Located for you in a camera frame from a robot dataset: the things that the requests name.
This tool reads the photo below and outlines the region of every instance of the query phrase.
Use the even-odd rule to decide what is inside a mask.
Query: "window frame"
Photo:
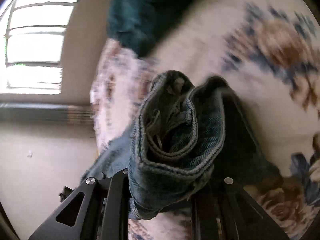
[[[16,1],[17,0],[15,0],[12,3],[12,7],[10,9],[9,19],[8,19],[8,23],[7,23],[7,29],[6,29],[6,33],[4,35],[4,37],[5,37],[5,68],[8,68],[10,66],[14,66],[14,65],[17,65],[17,64],[22,64],[22,65],[26,65],[26,66],[43,66],[43,67],[58,67],[58,68],[61,68],[60,61],[58,61],[58,62],[51,62],[51,61],[8,62],[8,39],[11,36],[13,36],[13,35],[10,35],[10,31],[16,30],[16,29],[21,29],[21,28],[26,28],[26,27],[61,27],[61,28],[65,28],[65,31],[59,32],[59,33],[41,31],[41,32],[32,32],[32,34],[54,34],[54,35],[65,36],[65,32],[66,32],[66,29],[67,29],[67,26],[68,26],[68,25],[27,25],[27,26],[20,26],[20,27],[16,27],[16,28],[10,28],[12,14],[16,10],[19,10],[19,9],[22,9],[22,8],[28,8],[28,7],[35,7],[35,6],[65,5],[65,6],[73,6],[73,7],[75,7],[75,5],[78,3],[78,0],[76,0],[75,2],[50,2],[50,1],[48,1],[48,2],[44,2],[44,3],[34,3],[34,4],[23,5],[23,6],[15,8]],[[25,88],[25,89],[36,89],[36,90],[39,90],[39,89],[41,89],[41,90],[52,90],[52,89],[49,89],[49,88],[37,88],[37,87],[21,87],[21,88],[22,89],[23,88]],[[17,87],[11,87],[9,82],[7,81],[7,89],[17,89]]]

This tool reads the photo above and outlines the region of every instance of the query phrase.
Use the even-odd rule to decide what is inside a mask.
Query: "wall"
[[[78,186],[96,156],[92,128],[0,123],[0,200],[21,240],[59,206],[63,186]]]
[[[80,0],[65,34],[61,55],[62,89],[58,95],[0,94],[0,102],[88,105],[96,66],[107,39],[110,0]]]

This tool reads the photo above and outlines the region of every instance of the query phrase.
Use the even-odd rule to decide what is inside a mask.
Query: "metal screw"
[[[96,182],[96,179],[93,178],[93,177],[87,178],[87,179],[85,180],[85,182],[86,182],[86,184],[91,185],[91,184],[94,184],[94,183]]]
[[[224,178],[224,182],[225,182],[226,184],[231,185],[231,184],[233,183],[233,179],[232,179],[232,178],[229,178],[229,177],[226,177],[226,178]]]

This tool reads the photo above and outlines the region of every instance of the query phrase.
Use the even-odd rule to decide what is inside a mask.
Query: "dark teal clothing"
[[[108,35],[139,57],[178,23],[193,0],[113,0],[109,10]]]

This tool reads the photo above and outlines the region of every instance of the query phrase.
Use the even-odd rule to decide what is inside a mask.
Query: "black metal bracket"
[[[96,240],[99,226],[101,240],[127,240],[130,197],[127,169],[108,179],[88,178],[29,240]],[[231,178],[211,180],[191,200],[193,240],[289,240]]]

